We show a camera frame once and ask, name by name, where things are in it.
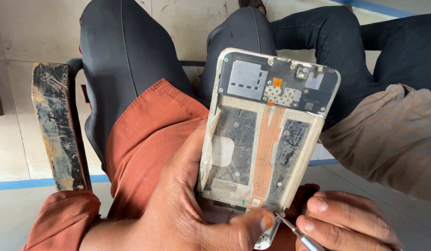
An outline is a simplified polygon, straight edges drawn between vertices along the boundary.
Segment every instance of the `leg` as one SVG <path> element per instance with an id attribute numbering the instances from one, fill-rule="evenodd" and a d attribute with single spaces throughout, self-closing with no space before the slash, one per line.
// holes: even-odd
<path id="1" fill-rule="evenodd" d="M 92 112 L 87 137 L 105 170 L 107 137 L 123 111 L 162 78 L 192 95 L 168 33 L 134 0 L 92 0 L 81 16 Z"/>
<path id="2" fill-rule="evenodd" d="M 336 69 L 341 84 L 323 131 L 347 117 L 368 95 L 374 78 L 366 66 L 360 24 L 344 6 L 326 6 L 271 23 L 276 49 L 316 49 L 317 64 Z"/>
<path id="3" fill-rule="evenodd" d="M 431 91 L 431 14 L 365 25 L 361 37 L 366 50 L 381 50 L 374 71 L 381 88 L 402 83 Z"/>
<path id="4" fill-rule="evenodd" d="M 230 47 L 277 55 L 266 16 L 251 7 L 236 10 L 208 36 L 208 56 L 198 89 L 201 98 L 211 100 L 217 59 L 224 49 Z"/>

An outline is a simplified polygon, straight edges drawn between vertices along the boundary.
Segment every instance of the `disassembled phone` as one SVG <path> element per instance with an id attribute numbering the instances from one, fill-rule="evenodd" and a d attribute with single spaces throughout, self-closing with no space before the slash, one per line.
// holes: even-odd
<path id="1" fill-rule="evenodd" d="M 258 207 L 285 216 L 340 81 L 322 65 L 222 51 L 197 183 L 208 223 Z M 279 224 L 277 218 L 255 249 L 271 245 Z"/>

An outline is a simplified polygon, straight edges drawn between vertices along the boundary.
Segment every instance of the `beige shirt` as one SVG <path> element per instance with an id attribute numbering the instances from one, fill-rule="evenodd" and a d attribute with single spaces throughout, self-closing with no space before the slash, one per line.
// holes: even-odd
<path id="1" fill-rule="evenodd" d="M 403 96 L 396 84 L 370 95 L 320 139 L 353 173 L 431 202 L 431 92 Z"/>

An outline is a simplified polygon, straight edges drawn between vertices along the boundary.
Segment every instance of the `orange sleeve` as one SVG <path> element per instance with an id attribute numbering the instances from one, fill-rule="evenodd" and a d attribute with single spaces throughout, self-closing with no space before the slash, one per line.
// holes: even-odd
<path id="1" fill-rule="evenodd" d="M 101 202 L 90 191 L 61 191 L 46 199 L 21 251 L 75 250 L 99 213 Z"/>

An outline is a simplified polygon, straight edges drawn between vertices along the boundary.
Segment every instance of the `wooden armrest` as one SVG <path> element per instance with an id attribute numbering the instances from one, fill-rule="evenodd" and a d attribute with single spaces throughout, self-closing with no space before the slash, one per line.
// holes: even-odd
<path id="1" fill-rule="evenodd" d="M 31 92 L 56 189 L 91 191 L 74 77 L 67 64 L 34 63 Z"/>

